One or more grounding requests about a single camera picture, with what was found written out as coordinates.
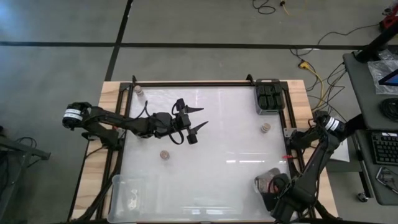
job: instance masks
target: computer monitor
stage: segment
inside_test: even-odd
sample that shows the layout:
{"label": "computer monitor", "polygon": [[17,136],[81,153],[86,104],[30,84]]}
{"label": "computer monitor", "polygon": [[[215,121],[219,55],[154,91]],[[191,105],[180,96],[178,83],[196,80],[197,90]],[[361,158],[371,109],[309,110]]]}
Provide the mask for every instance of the computer monitor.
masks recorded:
{"label": "computer monitor", "polygon": [[398,69],[380,79],[379,85],[398,86]]}

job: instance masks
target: keyboard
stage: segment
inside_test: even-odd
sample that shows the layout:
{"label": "keyboard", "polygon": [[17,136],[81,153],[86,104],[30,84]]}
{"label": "keyboard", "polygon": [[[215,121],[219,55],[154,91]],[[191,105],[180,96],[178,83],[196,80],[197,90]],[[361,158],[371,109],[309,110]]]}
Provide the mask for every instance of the keyboard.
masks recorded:
{"label": "keyboard", "polygon": [[398,166],[398,137],[372,132],[373,162],[380,165]]}

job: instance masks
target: gray concrete floor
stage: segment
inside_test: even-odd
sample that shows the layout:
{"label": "gray concrete floor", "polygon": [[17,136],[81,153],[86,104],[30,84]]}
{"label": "gray concrete floor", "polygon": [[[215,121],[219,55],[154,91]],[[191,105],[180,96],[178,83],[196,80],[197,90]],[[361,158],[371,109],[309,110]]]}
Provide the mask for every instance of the gray concrete floor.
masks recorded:
{"label": "gray concrete floor", "polygon": [[[259,15],[251,1],[135,0],[123,42],[200,42],[240,44],[316,44],[331,30],[348,32],[377,24],[388,0],[314,1],[288,17],[277,5],[272,15]],[[303,1],[287,4],[299,14]],[[114,42],[126,6],[117,1],[0,1],[0,41]],[[361,45],[378,35],[376,27],[347,37],[329,36],[323,44]],[[36,138],[39,148],[52,152],[27,171],[10,216],[29,223],[65,221],[79,175],[86,141],[79,131],[62,127],[62,114],[73,101],[98,102],[112,48],[0,47],[0,124],[15,139]],[[314,50],[304,58],[326,78],[347,50]],[[112,81],[303,79],[314,76],[297,68],[288,50],[135,49],[122,48]],[[359,113],[348,76],[346,88],[331,104],[346,118]],[[310,95],[319,95],[317,86]],[[333,195],[341,217],[348,220],[396,223],[397,207],[374,200],[356,201],[361,190],[355,173],[331,172]]]}

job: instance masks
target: wooden board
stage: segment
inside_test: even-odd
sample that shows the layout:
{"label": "wooden board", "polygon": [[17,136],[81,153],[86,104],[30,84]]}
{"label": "wooden board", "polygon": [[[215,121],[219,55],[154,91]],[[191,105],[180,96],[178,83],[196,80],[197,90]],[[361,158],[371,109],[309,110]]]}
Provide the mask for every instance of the wooden board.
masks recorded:
{"label": "wooden board", "polygon": [[[304,82],[303,80],[286,81],[289,85],[290,99],[292,102],[297,127],[308,128],[308,120],[312,119],[312,112],[310,103],[308,102],[307,92],[305,91]],[[115,111],[119,93],[119,85],[120,82],[104,82],[98,104],[104,110]],[[124,97],[124,101],[122,103],[122,114],[124,112],[125,105],[126,97]],[[284,112],[287,126],[289,127],[289,114],[287,113],[287,110],[285,110]],[[91,142],[88,146],[88,153],[99,147],[101,147],[100,142]],[[303,155],[305,162],[309,160],[310,156],[313,153],[313,150],[314,149],[310,148],[305,151]],[[100,191],[105,160],[106,150],[98,151],[92,154],[89,158],[87,158],[83,168],[81,182],[78,188],[78,194],[72,214],[72,219],[78,218],[80,215],[82,215]],[[320,195],[318,199],[332,215],[338,216],[326,169],[324,169],[321,174]],[[106,217],[108,210],[109,192],[104,206],[104,217]]]}

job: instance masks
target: black desk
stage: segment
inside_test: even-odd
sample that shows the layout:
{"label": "black desk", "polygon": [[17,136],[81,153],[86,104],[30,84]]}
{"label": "black desk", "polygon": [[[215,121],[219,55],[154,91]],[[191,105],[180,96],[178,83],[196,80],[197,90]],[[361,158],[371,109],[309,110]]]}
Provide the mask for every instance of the black desk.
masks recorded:
{"label": "black desk", "polygon": [[[384,117],[379,111],[379,103],[386,99],[397,96],[377,95],[372,75],[367,63],[356,61],[353,54],[343,56],[346,70],[353,85],[353,89],[361,109],[365,125],[368,129],[398,130],[398,123],[392,122]],[[361,168],[366,180],[362,180],[365,191],[369,188],[370,196],[372,189],[377,202],[381,205],[398,205],[398,195],[391,192],[376,180],[376,174],[380,165],[374,164],[371,156],[371,148],[366,131],[356,131],[353,136],[355,148],[359,154]],[[398,166],[385,166],[393,172],[398,173]]]}

